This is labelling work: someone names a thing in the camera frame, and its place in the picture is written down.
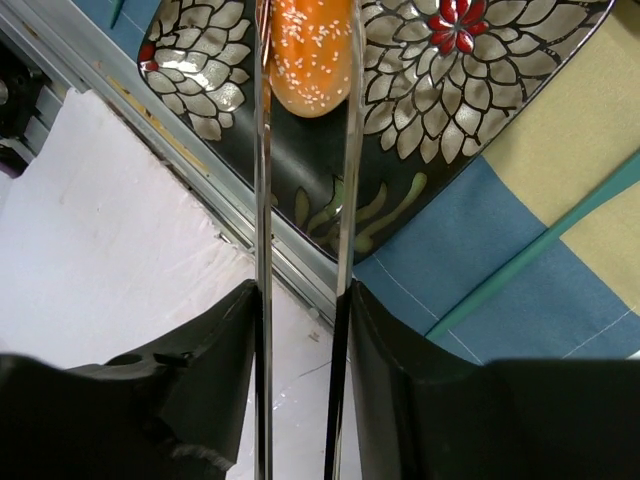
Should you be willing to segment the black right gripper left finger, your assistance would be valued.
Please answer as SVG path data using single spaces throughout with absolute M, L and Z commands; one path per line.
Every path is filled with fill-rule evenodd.
M 235 465 L 256 285 L 105 364 L 1 358 L 5 479 L 222 479 Z

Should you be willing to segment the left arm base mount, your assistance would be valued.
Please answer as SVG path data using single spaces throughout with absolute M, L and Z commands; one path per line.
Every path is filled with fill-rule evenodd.
M 28 166 L 17 150 L 25 140 L 27 127 L 36 111 L 36 103 L 46 76 L 26 54 L 8 40 L 1 40 L 1 172 L 9 178 L 20 177 Z

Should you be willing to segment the metal serving tongs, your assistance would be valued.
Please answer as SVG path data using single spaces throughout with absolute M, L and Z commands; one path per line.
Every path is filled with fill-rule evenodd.
M 357 1 L 346 1 L 352 28 L 345 52 L 350 55 L 351 88 L 344 155 L 344 197 L 338 249 L 337 304 L 331 354 L 324 477 L 341 477 L 342 417 L 349 337 L 352 267 L 355 243 L 358 175 L 363 144 L 364 28 Z M 272 345 L 272 229 L 271 229 L 271 39 L 276 34 L 272 1 L 256 3 L 254 189 L 255 266 L 261 305 L 256 321 L 255 362 L 255 469 L 257 479 L 273 477 L 273 345 Z

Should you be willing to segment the round bread roll top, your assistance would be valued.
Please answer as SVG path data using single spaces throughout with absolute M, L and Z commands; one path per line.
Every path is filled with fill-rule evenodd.
M 270 82 L 290 113 L 317 118 L 351 89 L 351 1 L 277 0 L 271 4 Z

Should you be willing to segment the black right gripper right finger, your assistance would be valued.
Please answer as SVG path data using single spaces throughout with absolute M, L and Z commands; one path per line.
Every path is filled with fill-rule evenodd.
M 476 365 L 352 286 L 351 372 L 366 479 L 635 479 L 639 364 Z

